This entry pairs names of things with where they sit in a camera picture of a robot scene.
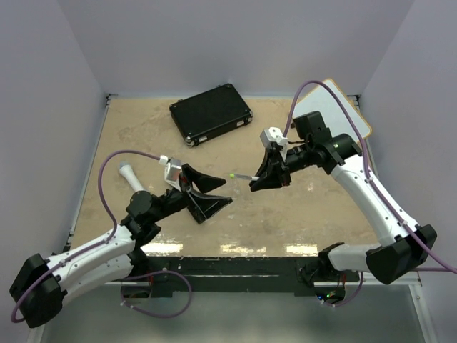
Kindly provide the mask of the white marker pen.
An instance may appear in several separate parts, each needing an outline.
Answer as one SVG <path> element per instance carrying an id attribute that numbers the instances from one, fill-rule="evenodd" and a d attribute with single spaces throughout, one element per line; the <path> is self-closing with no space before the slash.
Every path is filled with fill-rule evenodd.
<path id="1" fill-rule="evenodd" d="M 251 176 L 251 175 L 235 174 L 235 178 L 234 179 L 257 181 L 259 179 L 259 177 L 255 177 L 255 176 Z"/>

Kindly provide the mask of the orange framed whiteboard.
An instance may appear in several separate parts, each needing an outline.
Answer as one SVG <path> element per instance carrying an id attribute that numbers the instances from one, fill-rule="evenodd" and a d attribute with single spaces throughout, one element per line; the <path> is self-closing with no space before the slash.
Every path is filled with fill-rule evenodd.
<path id="1" fill-rule="evenodd" d="M 356 126 L 359 134 L 363 138 L 370 136 L 372 128 L 361 115 L 359 108 L 356 106 L 356 101 L 352 100 L 349 96 L 346 96 L 332 79 L 326 79 L 324 84 L 326 84 L 338 97 Z M 298 118 L 312 111 L 319 111 L 321 113 L 326 126 L 331 130 L 332 136 L 348 134 L 354 141 L 359 141 L 355 131 L 343 113 L 343 110 L 322 86 L 317 85 L 312 91 L 307 93 L 302 100 L 298 101 L 292 118 Z"/>

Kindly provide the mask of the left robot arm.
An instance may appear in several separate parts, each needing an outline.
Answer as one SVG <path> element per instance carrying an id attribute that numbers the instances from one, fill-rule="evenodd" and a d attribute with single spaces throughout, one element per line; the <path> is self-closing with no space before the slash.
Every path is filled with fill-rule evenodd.
<path id="1" fill-rule="evenodd" d="M 37 328 L 90 289 L 115 279 L 143 279 L 148 263 L 141 248 L 161 231 L 159 221 L 187 209 L 201 224 L 232 202 L 230 197 L 211 194 L 225 179 L 175 159 L 164 168 L 164 180 L 170 187 L 161 196 L 143 188 L 131 167 L 123 165 L 119 172 L 134 191 L 126 217 L 80 247 L 48 258 L 40 254 L 29 257 L 9 290 L 16 303 L 12 322 Z"/>

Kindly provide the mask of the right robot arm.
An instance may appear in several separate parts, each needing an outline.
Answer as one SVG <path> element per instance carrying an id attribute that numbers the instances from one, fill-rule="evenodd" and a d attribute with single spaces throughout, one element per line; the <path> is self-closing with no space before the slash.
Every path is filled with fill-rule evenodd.
<path id="1" fill-rule="evenodd" d="M 391 284 L 424 263 L 437 238 L 430 225 L 421 226 L 393 200 L 382 183 L 367 177 L 360 146 L 348 134 L 334 136 L 318 111 L 294 119 L 302 145 L 292 149 L 276 127 L 260 135 L 263 162 L 249 186 L 251 191 L 278 189 L 291 183 L 291 174 L 309 166 L 322 168 L 351 196 L 378 239 L 374 245 L 334 244 L 320 252 L 318 273 L 328 281 L 343 271 L 370 272 Z"/>

